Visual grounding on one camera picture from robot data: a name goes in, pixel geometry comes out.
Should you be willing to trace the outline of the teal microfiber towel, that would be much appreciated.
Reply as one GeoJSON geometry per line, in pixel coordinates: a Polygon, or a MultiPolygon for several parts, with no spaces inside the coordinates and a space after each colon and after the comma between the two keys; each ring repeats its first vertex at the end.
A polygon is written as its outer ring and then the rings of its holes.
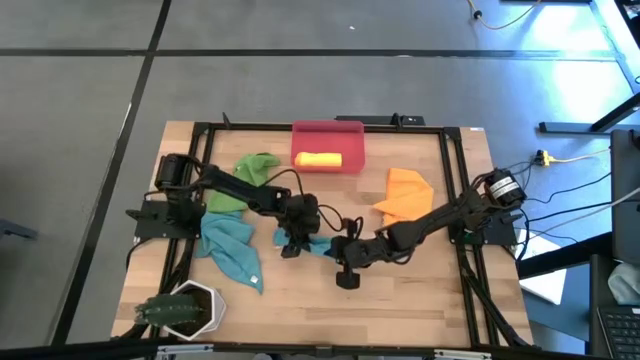
{"type": "Polygon", "coordinates": [[[201,239],[196,257],[211,258],[229,279],[264,291],[261,263],[250,242],[255,227],[243,219],[243,211],[207,212],[201,219],[201,239]]]}
{"type": "MultiPolygon", "coordinates": [[[[275,246],[284,247],[290,242],[289,236],[282,228],[274,232],[273,242],[275,246]]],[[[317,256],[331,256],[331,238],[324,236],[311,236],[308,252],[317,256]]]]}

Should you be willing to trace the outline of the black desk leg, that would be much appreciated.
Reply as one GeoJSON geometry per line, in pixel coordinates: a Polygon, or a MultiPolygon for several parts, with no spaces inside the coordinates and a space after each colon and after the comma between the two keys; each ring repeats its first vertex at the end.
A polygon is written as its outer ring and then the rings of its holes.
{"type": "Polygon", "coordinates": [[[640,131],[640,125],[620,125],[622,120],[638,111],[640,111],[640,92],[634,94],[594,123],[540,122],[538,128],[541,133],[573,135],[601,135],[614,130],[640,131]]]}

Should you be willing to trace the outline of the black overhead rail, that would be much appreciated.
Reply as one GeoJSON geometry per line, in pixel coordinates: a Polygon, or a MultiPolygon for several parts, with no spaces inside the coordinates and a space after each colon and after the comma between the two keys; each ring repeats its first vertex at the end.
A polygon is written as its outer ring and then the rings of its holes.
{"type": "Polygon", "coordinates": [[[180,342],[172,338],[119,339],[104,342],[49,345],[0,350],[0,360],[126,360],[188,353],[268,353],[336,356],[407,356],[449,360],[640,360],[640,354],[612,358],[541,350],[536,347],[477,345],[469,348],[287,345],[229,342],[180,342]]]}

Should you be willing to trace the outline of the grey cloth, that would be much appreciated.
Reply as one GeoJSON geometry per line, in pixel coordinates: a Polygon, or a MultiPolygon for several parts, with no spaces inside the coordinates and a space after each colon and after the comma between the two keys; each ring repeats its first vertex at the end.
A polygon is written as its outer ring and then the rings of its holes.
{"type": "Polygon", "coordinates": [[[608,278],[608,286],[619,305],[640,306],[640,267],[618,264],[608,278]]]}

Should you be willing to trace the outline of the green cactus plant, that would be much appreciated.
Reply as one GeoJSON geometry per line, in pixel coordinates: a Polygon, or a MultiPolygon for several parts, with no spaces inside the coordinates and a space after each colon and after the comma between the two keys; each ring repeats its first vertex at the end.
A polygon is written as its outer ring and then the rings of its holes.
{"type": "Polygon", "coordinates": [[[135,307],[136,324],[156,327],[195,322],[205,312],[188,294],[158,294],[135,307]]]}

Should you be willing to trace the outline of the pink translucent plastic basket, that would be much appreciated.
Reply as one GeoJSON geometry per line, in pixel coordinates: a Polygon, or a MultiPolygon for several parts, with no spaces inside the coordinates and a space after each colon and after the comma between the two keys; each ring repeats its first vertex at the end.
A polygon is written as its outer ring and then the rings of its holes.
{"type": "Polygon", "coordinates": [[[290,159],[299,172],[357,174],[366,159],[364,125],[359,121],[297,121],[292,128],[290,159]],[[342,166],[297,167],[294,158],[299,152],[341,153],[342,166]]]}

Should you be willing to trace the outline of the orange microfiber towel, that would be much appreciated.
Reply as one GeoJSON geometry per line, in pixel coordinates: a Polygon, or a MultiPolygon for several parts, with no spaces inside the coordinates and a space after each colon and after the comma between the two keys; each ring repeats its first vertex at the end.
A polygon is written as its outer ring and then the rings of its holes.
{"type": "Polygon", "coordinates": [[[390,168],[387,176],[386,198],[373,205],[382,214],[383,225],[413,221],[433,209],[434,189],[417,172],[390,168]]]}

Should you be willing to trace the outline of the black laptop keyboard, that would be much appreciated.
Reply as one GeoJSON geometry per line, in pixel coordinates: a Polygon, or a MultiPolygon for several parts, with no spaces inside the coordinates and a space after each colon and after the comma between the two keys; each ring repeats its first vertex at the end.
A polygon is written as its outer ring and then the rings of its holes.
{"type": "Polygon", "coordinates": [[[611,357],[640,360],[640,307],[599,307],[597,313],[611,357]]]}

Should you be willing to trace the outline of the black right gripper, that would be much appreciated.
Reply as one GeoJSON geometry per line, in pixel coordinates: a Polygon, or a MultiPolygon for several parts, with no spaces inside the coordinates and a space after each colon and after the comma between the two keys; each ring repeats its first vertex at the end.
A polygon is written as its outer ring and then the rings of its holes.
{"type": "Polygon", "coordinates": [[[383,259],[383,247],[377,239],[357,240],[362,231],[362,218],[345,218],[347,237],[331,239],[329,255],[343,265],[335,275],[336,285],[342,289],[355,290],[360,287],[360,275],[353,268],[367,268],[383,259]]]}

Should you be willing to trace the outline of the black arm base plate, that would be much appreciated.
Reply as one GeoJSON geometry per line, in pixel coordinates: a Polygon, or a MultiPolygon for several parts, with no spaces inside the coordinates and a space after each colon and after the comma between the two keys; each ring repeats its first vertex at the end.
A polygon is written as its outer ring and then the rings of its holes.
{"type": "Polygon", "coordinates": [[[513,245],[516,243],[513,223],[521,215],[508,211],[488,214],[475,228],[469,228],[463,221],[448,227],[450,241],[463,245],[513,245]]]}
{"type": "Polygon", "coordinates": [[[190,199],[180,202],[145,200],[139,210],[126,215],[136,221],[134,235],[139,238],[196,238],[206,210],[204,203],[190,199]]]}

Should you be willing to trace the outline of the white hexagonal plant pot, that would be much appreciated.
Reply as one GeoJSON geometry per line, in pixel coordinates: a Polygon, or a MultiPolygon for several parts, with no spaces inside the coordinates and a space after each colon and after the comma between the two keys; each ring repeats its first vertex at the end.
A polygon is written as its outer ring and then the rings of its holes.
{"type": "Polygon", "coordinates": [[[216,330],[226,303],[212,288],[187,280],[167,296],[167,320],[162,328],[187,341],[216,330]]]}

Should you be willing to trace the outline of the green microfiber towel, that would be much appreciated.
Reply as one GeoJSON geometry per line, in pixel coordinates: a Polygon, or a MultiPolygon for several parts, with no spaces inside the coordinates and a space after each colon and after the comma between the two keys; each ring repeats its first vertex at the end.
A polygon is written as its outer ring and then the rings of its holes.
{"type": "MultiPolygon", "coordinates": [[[[280,164],[280,159],[270,153],[248,154],[235,163],[233,175],[259,186],[266,182],[269,169],[280,164]]],[[[207,211],[210,213],[229,213],[247,209],[246,202],[217,191],[211,194],[207,203],[207,211]]]]}

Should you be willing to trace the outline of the white paper sheet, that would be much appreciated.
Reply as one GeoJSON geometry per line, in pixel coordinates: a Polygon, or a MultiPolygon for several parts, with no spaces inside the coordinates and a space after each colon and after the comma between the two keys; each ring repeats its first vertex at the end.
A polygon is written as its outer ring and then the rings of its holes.
{"type": "MultiPolygon", "coordinates": [[[[535,232],[530,233],[530,240],[522,260],[527,260],[537,255],[560,249],[560,246],[539,237],[535,232]]],[[[549,303],[560,305],[566,279],[566,269],[556,270],[544,275],[520,279],[519,284],[523,290],[534,294],[549,303]]]]}

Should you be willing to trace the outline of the black mounting bar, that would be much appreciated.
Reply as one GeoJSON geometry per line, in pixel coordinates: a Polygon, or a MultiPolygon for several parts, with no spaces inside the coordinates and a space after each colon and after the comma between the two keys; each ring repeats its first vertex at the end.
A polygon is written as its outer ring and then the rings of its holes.
{"type": "Polygon", "coordinates": [[[425,120],[422,116],[415,115],[399,115],[394,113],[389,116],[379,115],[338,115],[336,121],[359,121],[365,125],[391,125],[397,126],[425,126],[425,120]]]}

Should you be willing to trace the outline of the yellow microfiber towel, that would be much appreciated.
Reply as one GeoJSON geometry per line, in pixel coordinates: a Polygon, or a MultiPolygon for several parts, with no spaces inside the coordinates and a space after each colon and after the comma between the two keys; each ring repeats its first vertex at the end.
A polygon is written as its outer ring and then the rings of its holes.
{"type": "Polygon", "coordinates": [[[329,167],[339,168],[342,166],[343,158],[341,153],[312,153],[299,152],[294,158],[297,167],[329,167]]]}

